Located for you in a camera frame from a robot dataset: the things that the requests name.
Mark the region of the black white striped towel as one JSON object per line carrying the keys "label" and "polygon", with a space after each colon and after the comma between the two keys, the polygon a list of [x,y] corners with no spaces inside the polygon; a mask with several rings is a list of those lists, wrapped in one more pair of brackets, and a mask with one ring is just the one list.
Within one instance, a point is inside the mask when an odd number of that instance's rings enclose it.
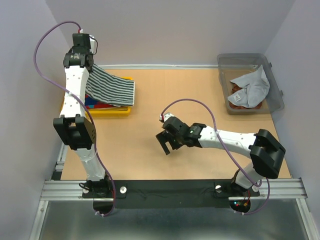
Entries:
{"label": "black white striped towel", "polygon": [[92,99],[104,104],[132,107],[135,104],[135,81],[121,78],[93,65],[89,74],[85,93]]}

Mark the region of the turquoise red patterned towel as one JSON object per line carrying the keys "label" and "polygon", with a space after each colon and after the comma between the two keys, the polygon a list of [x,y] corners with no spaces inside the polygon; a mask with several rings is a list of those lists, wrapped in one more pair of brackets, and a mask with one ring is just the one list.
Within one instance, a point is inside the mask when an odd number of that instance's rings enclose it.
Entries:
{"label": "turquoise red patterned towel", "polygon": [[115,106],[112,104],[107,104],[100,102],[98,100],[95,100],[91,98],[89,95],[85,95],[85,102],[84,102],[85,107],[88,110],[93,110],[93,109],[121,109],[122,106]]}

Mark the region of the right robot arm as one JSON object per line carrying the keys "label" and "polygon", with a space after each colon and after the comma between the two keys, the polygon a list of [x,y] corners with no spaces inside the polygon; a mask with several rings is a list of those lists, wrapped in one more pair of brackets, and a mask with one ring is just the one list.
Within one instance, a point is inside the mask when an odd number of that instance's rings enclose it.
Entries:
{"label": "right robot arm", "polygon": [[235,195],[242,195],[263,178],[277,179],[285,157],[286,149],[268,131],[238,133],[214,129],[202,123],[187,125],[168,113],[160,117],[162,132],[156,135],[166,155],[183,146],[225,150],[231,156],[240,154],[250,163],[239,167],[234,174],[230,189]]}

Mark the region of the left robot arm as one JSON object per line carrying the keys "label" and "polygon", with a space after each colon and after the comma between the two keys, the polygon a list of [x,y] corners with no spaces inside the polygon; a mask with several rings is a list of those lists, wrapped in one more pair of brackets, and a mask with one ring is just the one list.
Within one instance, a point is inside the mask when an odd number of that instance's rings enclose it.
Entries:
{"label": "left robot arm", "polygon": [[62,142],[73,150],[85,169],[86,181],[80,183],[85,194],[94,198],[114,196],[114,188],[99,159],[96,127],[86,117],[86,84],[93,71],[95,41],[87,33],[74,33],[73,46],[63,60],[66,93],[58,118],[53,127]]}

